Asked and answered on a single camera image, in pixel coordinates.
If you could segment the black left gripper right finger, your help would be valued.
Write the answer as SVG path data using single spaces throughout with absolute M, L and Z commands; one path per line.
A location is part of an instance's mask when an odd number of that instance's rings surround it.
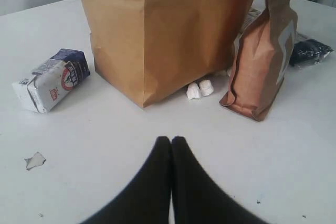
M 204 171 L 186 139 L 172 139 L 175 223 L 265 223 L 228 196 Z

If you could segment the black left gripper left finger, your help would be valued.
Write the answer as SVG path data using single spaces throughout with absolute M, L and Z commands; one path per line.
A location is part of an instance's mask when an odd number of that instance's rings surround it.
M 171 143 L 159 136 L 128 185 L 83 223 L 169 223 L 171 186 Z

